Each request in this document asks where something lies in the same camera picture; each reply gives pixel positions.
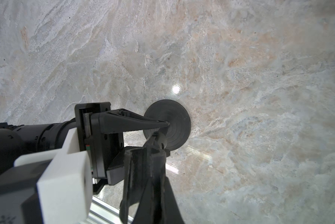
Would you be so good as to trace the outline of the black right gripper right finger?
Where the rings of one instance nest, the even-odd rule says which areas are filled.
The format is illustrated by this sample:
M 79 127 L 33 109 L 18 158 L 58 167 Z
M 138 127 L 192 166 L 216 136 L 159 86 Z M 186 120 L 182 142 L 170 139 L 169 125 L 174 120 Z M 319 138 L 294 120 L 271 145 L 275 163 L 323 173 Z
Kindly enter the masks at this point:
M 154 224 L 184 224 L 169 179 L 163 176 L 154 187 Z

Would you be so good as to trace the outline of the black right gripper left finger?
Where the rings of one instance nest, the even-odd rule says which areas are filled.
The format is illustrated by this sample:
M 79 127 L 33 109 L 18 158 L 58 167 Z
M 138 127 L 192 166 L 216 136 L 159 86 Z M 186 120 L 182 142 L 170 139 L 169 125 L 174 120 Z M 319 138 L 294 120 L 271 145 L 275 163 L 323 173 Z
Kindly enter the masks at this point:
M 162 188 L 165 178 L 167 139 L 161 131 L 154 132 L 142 147 L 128 149 L 124 154 L 124 187 L 119 218 L 128 223 L 130 206 L 138 203 L 138 224 L 162 222 Z

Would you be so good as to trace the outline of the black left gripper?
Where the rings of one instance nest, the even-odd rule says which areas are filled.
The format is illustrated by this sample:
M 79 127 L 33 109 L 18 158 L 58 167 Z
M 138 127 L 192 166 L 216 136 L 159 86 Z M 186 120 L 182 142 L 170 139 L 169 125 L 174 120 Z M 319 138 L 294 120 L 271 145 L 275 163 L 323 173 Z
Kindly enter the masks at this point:
M 80 149 L 90 155 L 92 177 L 99 184 L 114 186 L 124 180 L 123 132 L 168 128 L 166 121 L 146 118 L 126 109 L 111 110 L 109 102 L 75 106 Z

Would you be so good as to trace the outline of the black round microphone stand base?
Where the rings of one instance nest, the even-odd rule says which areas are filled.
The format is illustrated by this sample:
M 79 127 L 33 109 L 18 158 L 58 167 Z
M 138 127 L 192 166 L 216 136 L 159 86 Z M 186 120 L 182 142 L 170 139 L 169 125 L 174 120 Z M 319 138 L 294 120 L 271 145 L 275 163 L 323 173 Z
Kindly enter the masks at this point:
M 156 101 L 146 110 L 144 116 L 169 123 L 166 134 L 166 149 L 170 151 L 182 147 L 190 136 L 191 119 L 189 113 L 180 103 L 174 100 Z

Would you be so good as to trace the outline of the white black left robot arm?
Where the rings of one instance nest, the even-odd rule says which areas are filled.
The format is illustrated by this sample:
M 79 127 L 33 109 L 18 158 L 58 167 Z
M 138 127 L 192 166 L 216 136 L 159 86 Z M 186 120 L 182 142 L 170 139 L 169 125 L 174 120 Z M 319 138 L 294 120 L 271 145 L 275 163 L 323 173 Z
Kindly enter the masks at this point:
M 75 118 L 62 123 L 9 125 L 0 123 L 0 175 L 22 155 L 59 149 L 76 128 L 78 151 L 90 156 L 92 177 L 110 182 L 107 171 L 124 148 L 123 133 L 168 128 L 169 123 L 126 109 L 112 110 L 110 102 L 77 104 Z

